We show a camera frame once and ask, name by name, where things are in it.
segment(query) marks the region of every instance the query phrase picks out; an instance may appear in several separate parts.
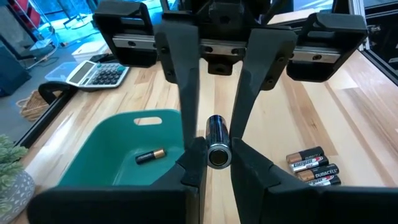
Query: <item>wooden tabletop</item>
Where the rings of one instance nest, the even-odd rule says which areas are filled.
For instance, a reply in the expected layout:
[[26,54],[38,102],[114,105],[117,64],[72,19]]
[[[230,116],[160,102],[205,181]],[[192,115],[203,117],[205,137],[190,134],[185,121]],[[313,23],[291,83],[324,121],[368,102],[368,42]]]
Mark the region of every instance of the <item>wooden tabletop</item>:
[[[276,16],[273,22],[307,17],[313,11]],[[229,124],[241,63],[230,77],[209,75],[201,60],[198,135],[206,120],[221,114]],[[258,96],[243,139],[287,170],[285,157],[322,146],[340,168],[343,185],[398,183],[398,88],[355,52],[325,83],[294,82],[285,73],[272,91]],[[79,91],[31,147],[23,162],[37,191],[57,184],[93,128],[125,111],[179,109],[177,86],[165,81],[159,64],[130,68],[114,90]],[[208,169],[205,223],[239,223],[229,169]],[[15,223],[27,223],[22,214]]]

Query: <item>plant pot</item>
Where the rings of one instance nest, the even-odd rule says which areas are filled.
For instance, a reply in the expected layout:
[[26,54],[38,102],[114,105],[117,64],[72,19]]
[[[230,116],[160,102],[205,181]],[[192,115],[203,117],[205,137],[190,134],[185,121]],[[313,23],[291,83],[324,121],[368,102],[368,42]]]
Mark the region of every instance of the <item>plant pot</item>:
[[25,171],[16,175],[15,182],[0,194],[0,223],[9,223],[25,209],[35,192],[35,182]]

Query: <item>calculator display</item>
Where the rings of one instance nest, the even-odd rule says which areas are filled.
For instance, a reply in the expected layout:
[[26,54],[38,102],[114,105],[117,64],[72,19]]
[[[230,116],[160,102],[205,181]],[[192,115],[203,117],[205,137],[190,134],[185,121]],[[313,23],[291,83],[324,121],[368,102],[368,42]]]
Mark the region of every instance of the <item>calculator display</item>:
[[86,62],[80,69],[79,71],[76,72],[76,74],[69,80],[72,83],[79,83],[81,78],[83,78],[88,71],[94,66],[95,64]]

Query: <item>duracell battery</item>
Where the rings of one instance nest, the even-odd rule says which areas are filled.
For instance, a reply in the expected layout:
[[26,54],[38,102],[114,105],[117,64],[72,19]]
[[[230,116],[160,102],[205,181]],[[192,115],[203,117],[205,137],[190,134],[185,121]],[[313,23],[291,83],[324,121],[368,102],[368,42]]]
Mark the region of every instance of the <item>duracell battery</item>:
[[290,169],[296,173],[296,172],[300,172],[303,170],[315,168],[318,166],[325,166],[328,164],[329,164],[328,158],[326,158],[325,156],[318,156],[313,159],[307,159],[304,161],[295,162],[293,164],[290,164],[289,166],[290,166]]
[[336,175],[339,173],[338,167],[336,164],[329,164],[327,166],[321,166],[305,171],[301,171],[296,173],[297,177],[302,181],[309,181],[313,179],[317,179],[320,177],[328,176],[328,175]]
[[314,157],[323,156],[323,155],[324,155],[323,149],[320,146],[317,146],[311,149],[287,155],[286,161],[289,164],[292,164],[294,162],[304,161],[307,159],[312,159]]
[[337,175],[329,175],[326,177],[321,177],[315,180],[306,182],[311,186],[329,186],[329,185],[340,185],[341,180]]
[[164,151],[164,149],[158,149],[156,151],[147,152],[145,154],[137,156],[136,163],[143,164],[149,161],[153,161],[155,159],[162,158],[164,156],[166,156],[166,152]]

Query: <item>basket handle hole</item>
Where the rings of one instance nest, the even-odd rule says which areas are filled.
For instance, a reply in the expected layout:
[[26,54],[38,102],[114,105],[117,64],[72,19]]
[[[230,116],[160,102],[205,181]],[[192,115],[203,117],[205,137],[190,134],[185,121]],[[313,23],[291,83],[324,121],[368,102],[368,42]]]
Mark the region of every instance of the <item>basket handle hole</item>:
[[136,125],[162,124],[162,118],[160,117],[136,118],[134,119],[134,123]]

